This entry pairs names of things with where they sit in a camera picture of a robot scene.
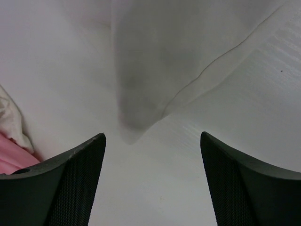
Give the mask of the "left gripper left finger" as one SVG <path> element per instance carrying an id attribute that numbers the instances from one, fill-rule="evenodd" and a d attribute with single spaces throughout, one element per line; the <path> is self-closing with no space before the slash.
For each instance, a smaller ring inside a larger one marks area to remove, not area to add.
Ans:
<path id="1" fill-rule="evenodd" d="M 106 148 L 100 133 L 36 165 L 0 176 L 2 226 L 86 226 Z"/>

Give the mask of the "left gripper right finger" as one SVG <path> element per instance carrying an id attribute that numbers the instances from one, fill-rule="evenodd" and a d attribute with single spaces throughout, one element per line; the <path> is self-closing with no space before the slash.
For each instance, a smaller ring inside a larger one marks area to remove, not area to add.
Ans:
<path id="1" fill-rule="evenodd" d="M 217 225 L 299 226 L 301 174 L 202 132 L 200 149 Z"/>

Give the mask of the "pink t-shirt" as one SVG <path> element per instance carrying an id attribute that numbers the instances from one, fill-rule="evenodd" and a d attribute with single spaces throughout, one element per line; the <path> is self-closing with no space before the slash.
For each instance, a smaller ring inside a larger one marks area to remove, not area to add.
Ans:
<path id="1" fill-rule="evenodd" d="M 19 147 L 11 140 L 0 135 L 0 173 L 10 175 L 40 163 L 33 155 Z"/>

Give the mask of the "white and green t-shirt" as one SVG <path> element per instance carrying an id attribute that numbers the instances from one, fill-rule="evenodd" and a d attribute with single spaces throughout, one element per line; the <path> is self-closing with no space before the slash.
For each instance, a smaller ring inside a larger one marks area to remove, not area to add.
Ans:
<path id="1" fill-rule="evenodd" d="M 219 84 L 283 19 L 286 0 L 3 0 L 0 81 L 34 123 L 91 120 L 115 79 L 135 140 Z"/>

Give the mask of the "cream white t-shirt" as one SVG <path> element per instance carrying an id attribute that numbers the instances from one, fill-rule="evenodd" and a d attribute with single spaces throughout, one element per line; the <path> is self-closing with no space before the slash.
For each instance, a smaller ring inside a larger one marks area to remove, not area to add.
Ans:
<path id="1" fill-rule="evenodd" d="M 2 86 L 0 87 L 0 133 L 30 154 L 34 153 L 33 146 L 23 131 L 21 113 Z"/>

